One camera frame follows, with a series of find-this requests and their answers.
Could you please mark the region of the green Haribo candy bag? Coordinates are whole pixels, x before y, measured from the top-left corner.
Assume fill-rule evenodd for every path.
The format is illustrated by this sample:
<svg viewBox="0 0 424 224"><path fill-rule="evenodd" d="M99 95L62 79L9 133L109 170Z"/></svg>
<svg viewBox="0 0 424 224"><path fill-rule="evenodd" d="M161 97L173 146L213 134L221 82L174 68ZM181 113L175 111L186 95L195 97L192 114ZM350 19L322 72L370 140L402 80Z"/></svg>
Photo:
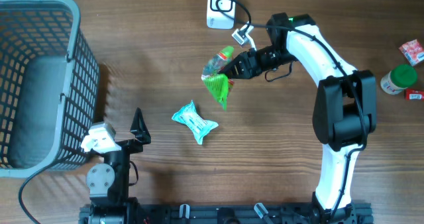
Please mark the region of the green Haribo candy bag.
<svg viewBox="0 0 424 224"><path fill-rule="evenodd" d="M201 80L214 100L227 109L227 98L233 88L234 81L219 72L232 60L234 48L226 46L208 61L202 71Z"/></svg>

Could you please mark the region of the mint green wipes pack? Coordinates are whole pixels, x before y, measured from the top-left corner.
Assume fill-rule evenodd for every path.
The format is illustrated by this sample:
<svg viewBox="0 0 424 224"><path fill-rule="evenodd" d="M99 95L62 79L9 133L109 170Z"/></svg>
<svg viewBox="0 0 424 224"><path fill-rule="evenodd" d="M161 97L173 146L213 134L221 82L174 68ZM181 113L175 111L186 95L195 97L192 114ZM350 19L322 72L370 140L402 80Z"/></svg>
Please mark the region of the mint green wipes pack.
<svg viewBox="0 0 424 224"><path fill-rule="evenodd" d="M203 138L219 126L219 124L215 121L203 119L197 113L193 100L183 106L178 112L174 113L172 120L186 125L192 131L198 145L202 145Z"/></svg>

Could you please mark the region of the green lid jar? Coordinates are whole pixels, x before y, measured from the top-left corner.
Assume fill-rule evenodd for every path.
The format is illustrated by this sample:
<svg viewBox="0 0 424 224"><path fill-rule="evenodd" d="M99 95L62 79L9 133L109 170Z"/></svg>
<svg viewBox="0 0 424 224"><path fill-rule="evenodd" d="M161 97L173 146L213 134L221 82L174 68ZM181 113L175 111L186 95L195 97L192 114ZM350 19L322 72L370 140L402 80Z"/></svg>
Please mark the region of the green lid jar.
<svg viewBox="0 0 424 224"><path fill-rule="evenodd" d="M381 79L380 86L387 94L397 95L414 85L417 79L418 75L413 66L401 64Z"/></svg>

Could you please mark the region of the small red tissue pack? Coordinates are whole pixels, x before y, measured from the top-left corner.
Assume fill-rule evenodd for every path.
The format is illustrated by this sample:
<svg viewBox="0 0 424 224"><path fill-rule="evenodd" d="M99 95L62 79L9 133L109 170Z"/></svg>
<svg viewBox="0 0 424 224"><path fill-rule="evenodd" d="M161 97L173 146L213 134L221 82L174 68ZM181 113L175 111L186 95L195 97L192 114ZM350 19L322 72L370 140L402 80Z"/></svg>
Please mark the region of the small red tissue pack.
<svg viewBox="0 0 424 224"><path fill-rule="evenodd" d="M423 46L417 39L402 44L399 50L412 66L423 61Z"/></svg>

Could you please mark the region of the red stick packet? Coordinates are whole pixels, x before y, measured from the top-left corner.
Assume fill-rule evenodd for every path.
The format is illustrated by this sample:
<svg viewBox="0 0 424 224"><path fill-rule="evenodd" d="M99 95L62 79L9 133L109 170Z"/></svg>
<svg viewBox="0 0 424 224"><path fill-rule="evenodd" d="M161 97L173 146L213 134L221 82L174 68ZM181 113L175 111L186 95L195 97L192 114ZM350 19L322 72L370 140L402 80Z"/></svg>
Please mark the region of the red stick packet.
<svg viewBox="0 0 424 224"><path fill-rule="evenodd" d="M407 88L405 89L405 100L424 100L424 91Z"/></svg>

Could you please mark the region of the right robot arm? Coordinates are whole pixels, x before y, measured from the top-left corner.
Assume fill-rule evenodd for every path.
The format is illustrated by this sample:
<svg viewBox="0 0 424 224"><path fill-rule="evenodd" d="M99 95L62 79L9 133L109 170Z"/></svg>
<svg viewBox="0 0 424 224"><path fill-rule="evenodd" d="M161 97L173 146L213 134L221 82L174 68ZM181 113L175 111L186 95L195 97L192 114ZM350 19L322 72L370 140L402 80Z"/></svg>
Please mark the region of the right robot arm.
<svg viewBox="0 0 424 224"><path fill-rule="evenodd" d="M376 128L374 75L345 62L308 14L275 14L264 28L270 46L242 52L218 72L250 79L298 61L317 86L312 123L323 147L319 183L311 203L282 206L282 223L372 223L370 205L354 203L350 186L356 159Z"/></svg>

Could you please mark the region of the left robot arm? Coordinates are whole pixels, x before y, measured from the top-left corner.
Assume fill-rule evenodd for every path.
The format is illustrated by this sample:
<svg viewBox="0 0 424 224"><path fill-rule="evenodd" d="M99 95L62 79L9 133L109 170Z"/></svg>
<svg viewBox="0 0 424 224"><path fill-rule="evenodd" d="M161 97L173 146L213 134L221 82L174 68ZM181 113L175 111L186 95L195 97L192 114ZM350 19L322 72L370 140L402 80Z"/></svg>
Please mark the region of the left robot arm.
<svg viewBox="0 0 424 224"><path fill-rule="evenodd" d="M142 111L136 108L130 132L133 139L116 141L116 131L108 122L94 123L83 138L84 152L94 151L103 162L93 166L87 173L90 204L79 211L79 223L150 223L148 214L135 197L129 197L130 169L135 167L130 155L143 151L151 143L151 136L144 123Z"/></svg>

